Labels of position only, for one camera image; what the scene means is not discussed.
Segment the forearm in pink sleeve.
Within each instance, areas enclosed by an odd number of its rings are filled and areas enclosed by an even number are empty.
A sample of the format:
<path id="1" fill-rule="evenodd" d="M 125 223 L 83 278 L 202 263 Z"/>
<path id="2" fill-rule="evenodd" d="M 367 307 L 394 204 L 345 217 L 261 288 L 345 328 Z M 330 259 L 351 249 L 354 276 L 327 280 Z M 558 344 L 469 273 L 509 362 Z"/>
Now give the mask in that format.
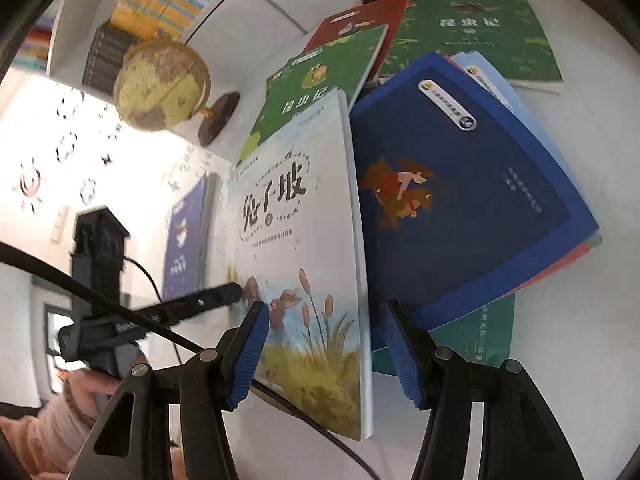
<path id="1" fill-rule="evenodd" d="M 32 479 L 67 479 L 96 422 L 65 390 L 37 416 L 1 417 L 1 431 Z"/>

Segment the left hand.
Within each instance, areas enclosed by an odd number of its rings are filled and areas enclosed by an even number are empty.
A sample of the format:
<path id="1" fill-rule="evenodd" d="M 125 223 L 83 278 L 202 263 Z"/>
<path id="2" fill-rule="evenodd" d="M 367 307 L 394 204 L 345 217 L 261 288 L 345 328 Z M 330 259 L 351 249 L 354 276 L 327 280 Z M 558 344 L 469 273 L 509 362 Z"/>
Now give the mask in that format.
<path id="1" fill-rule="evenodd" d="M 63 398 L 70 411 L 85 425 L 92 426 L 102 414 L 98 397 L 109 399 L 122 381 L 109 374 L 84 367 L 65 378 Z"/>

